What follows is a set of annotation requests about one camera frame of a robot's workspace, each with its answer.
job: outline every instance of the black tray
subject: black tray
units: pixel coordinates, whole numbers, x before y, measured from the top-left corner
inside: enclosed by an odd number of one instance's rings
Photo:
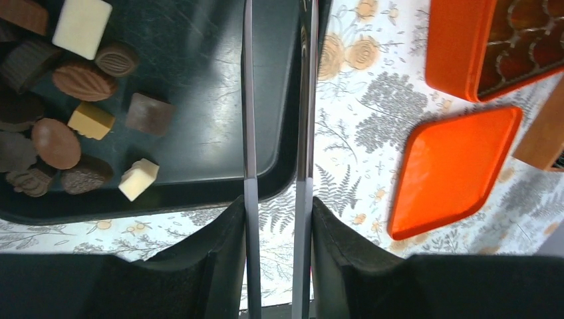
[[[44,196],[15,193],[0,182],[0,218],[52,225],[227,205],[243,193],[241,38],[243,0],[109,1],[102,45],[124,41],[140,56],[136,72],[97,106],[116,116],[101,141],[80,138],[85,154],[107,161],[112,181],[102,189],[68,195],[57,182]],[[42,4],[51,33],[63,0]],[[297,155],[300,49],[299,1],[260,0],[254,8],[255,116],[259,197],[282,192],[293,180]],[[320,5],[320,45],[331,2]],[[60,92],[46,74],[33,88],[47,116],[67,121],[79,101]],[[131,95],[146,92],[177,107],[170,131],[156,138],[125,127]],[[160,165],[157,181],[129,202],[118,190],[134,161]]]

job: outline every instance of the orange tray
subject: orange tray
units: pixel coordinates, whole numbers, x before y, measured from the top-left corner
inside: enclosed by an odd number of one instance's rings
[[[510,106],[418,126],[407,142],[390,236],[406,239],[478,211],[522,118]]]
[[[564,70],[562,0],[431,0],[429,86],[485,102]]]

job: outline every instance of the dark chocolate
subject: dark chocolate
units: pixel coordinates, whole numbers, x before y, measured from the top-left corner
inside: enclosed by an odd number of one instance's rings
[[[45,108],[32,94],[15,94],[7,90],[0,94],[0,130],[22,132],[43,117]]]
[[[19,39],[19,34],[14,26],[4,20],[0,20],[0,43],[14,42]]]
[[[49,43],[27,39],[5,57],[0,64],[0,75],[9,87],[22,94],[49,71],[62,53],[63,50]]]
[[[110,164],[83,154],[76,166],[61,173],[61,184],[67,193],[78,195],[102,187],[113,176]]]
[[[33,143],[23,135],[0,132],[0,172],[25,171],[37,162]]]
[[[175,109],[172,104],[135,93],[131,97],[125,125],[144,133],[164,136]]]
[[[116,42],[99,50],[94,61],[105,73],[121,77],[135,71],[139,65],[139,56],[128,45]]]
[[[43,196],[53,184],[57,169],[39,161],[27,171],[11,171],[6,174],[6,181],[14,187],[17,193],[24,193],[31,197]]]

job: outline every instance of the white floral fabric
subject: white floral fabric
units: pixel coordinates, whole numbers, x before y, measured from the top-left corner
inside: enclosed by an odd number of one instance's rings
[[[549,78],[488,104],[438,92],[424,80],[428,18],[429,0],[333,1],[317,87],[315,193],[341,221],[401,257],[532,254],[564,218],[564,178],[513,158],[507,159],[488,202],[475,215],[404,241],[393,241],[386,232],[398,166],[413,127],[514,104],[525,111],[514,148],[559,80]],[[264,306],[291,301],[294,200],[293,185],[261,204]],[[0,221],[0,250],[147,259],[207,225],[221,211],[56,226]],[[246,308],[246,285],[241,308]]]

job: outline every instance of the white chocolate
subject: white chocolate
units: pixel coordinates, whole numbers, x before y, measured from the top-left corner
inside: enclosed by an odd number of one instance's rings
[[[94,60],[111,12],[102,0],[65,0],[53,44]]]
[[[124,173],[118,188],[130,201],[134,201],[155,182],[158,169],[159,165],[146,159],[136,161],[131,168]]]

